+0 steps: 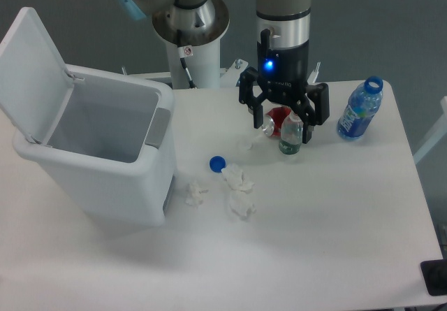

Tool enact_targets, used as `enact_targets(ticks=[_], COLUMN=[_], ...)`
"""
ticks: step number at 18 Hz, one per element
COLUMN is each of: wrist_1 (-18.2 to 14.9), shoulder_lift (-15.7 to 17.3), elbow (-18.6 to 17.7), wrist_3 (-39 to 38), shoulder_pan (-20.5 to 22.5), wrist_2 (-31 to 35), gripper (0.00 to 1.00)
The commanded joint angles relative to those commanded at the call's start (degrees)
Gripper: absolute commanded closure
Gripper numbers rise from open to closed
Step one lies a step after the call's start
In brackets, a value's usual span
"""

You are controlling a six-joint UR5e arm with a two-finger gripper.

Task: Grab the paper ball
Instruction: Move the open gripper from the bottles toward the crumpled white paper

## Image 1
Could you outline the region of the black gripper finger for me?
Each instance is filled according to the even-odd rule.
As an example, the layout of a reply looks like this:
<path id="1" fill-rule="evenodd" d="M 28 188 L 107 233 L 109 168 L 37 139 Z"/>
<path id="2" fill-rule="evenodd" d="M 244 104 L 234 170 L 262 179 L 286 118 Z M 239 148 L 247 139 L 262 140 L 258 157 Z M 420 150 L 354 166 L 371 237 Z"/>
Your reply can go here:
<path id="1" fill-rule="evenodd" d="M 315 126 L 321 126 L 330 115 L 329 86 L 297 85 L 291 90 L 291 109 L 303 122 L 302 142 L 312 139 Z"/>
<path id="2" fill-rule="evenodd" d="M 239 79 L 239 102 L 248 107 L 253 116 L 254 128 L 259 129 L 263 125 L 264 112 L 262 103 L 265 96 L 261 92 L 258 96 L 254 95 L 254 83 L 257 82 L 258 71 L 248 66 L 240 74 Z"/>

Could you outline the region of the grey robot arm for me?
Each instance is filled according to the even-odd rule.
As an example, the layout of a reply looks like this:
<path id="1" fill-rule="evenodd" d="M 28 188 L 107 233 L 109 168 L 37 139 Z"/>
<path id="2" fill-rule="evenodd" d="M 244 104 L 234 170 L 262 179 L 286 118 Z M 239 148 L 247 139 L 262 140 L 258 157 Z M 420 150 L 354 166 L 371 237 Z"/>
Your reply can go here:
<path id="1" fill-rule="evenodd" d="M 218 41 L 229 25 L 222 0 L 120 0 L 129 15 L 151 17 L 157 34 L 173 47 L 172 71 L 180 71 L 191 87 L 198 86 L 192 57 L 200 47 Z M 257 65 L 240 74 L 239 101 L 263 123 L 264 101 L 289 107 L 303 123 L 302 141 L 329 117 L 325 83 L 307 79 L 312 0 L 256 0 Z"/>

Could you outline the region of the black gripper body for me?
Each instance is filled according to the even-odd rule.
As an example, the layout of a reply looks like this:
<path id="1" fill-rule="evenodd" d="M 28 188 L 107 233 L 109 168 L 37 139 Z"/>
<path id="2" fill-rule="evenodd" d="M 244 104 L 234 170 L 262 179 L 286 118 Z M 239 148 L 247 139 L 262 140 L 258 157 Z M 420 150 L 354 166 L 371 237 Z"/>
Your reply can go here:
<path id="1" fill-rule="evenodd" d="M 258 78 L 257 82 L 265 98 L 285 106 L 309 103 L 305 95 L 309 43 L 291 48 L 274 48 L 269 29 L 260 32 L 257 43 Z"/>

